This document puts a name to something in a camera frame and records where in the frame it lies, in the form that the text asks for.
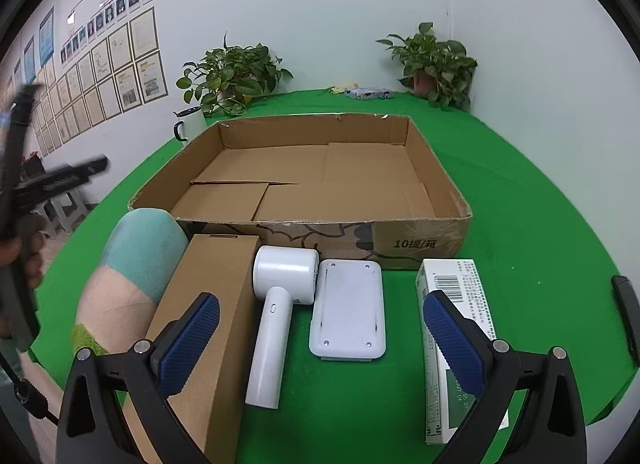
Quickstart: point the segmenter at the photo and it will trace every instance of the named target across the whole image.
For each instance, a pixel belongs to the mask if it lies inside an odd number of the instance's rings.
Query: green table
[[[356,101],[325,91],[275,95],[248,117],[360,111],[410,115],[470,203],[474,218],[458,254],[476,261],[498,336],[518,350],[565,347],[585,419],[603,410],[635,368],[610,291],[616,267],[562,193],[516,149],[470,114],[410,95]],[[38,290],[42,333],[33,351],[62,386],[82,287],[127,211],[127,201],[180,149],[170,140],[124,179],[68,241]],[[238,463],[425,463],[422,338],[415,272],[385,271],[386,354],[371,363],[322,362],[308,350],[310,307],[291,324],[280,409],[246,407]],[[510,407],[511,423],[523,394]],[[509,430],[496,437],[494,462]]]

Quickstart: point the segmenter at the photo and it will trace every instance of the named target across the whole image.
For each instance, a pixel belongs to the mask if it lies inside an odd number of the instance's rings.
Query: white mug
[[[207,129],[204,114],[199,106],[189,108],[175,115],[180,121],[175,123],[174,135],[177,140],[182,142],[182,147],[189,144],[200,133]]]

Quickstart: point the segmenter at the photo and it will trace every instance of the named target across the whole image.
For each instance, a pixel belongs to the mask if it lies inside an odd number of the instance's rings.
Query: brown cardboard box
[[[178,319],[201,292],[220,300],[220,324],[184,389],[169,398],[182,425],[204,454],[217,464],[233,464],[244,394],[257,333],[258,302],[252,269],[260,239],[251,236],[194,235],[174,272],[147,338]],[[124,414],[142,457],[160,460],[127,398]]]
[[[453,257],[472,216],[410,118],[360,113],[217,123],[129,206],[165,209],[192,234],[256,235],[384,269]]]

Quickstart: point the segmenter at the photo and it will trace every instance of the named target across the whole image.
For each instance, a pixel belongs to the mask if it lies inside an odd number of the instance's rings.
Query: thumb
[[[22,242],[20,238],[0,241],[0,267],[9,265],[13,260],[18,258],[21,248]]]

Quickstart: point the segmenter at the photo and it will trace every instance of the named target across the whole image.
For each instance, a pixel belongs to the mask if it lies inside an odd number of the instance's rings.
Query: white wall
[[[451,0],[451,13],[479,62],[473,113],[564,192],[640,290],[640,63],[618,27],[597,0]],[[640,381],[590,431],[590,462],[639,405]]]
[[[37,40],[40,21],[52,3],[55,4],[56,73],[60,71],[60,47],[68,39],[66,16],[76,2],[78,0],[45,0],[22,32],[23,39],[28,40],[35,33]],[[76,27],[89,21],[97,11],[98,2],[85,0],[76,9]],[[109,174],[97,178],[86,188],[89,198],[99,201],[173,136],[172,111],[186,107],[182,92],[175,87],[175,79],[182,75],[184,62],[198,60],[205,50],[222,46],[225,31],[229,44],[248,46],[259,41],[284,58],[282,66],[295,76],[283,86],[284,90],[325,88],[345,82],[401,88],[397,82],[400,67],[392,66],[388,53],[375,40],[388,33],[409,35],[425,20],[434,21],[436,27],[446,33],[448,2],[156,0],[158,39],[170,97],[145,104],[85,132],[46,157],[45,165],[73,163],[104,153],[112,161]]]

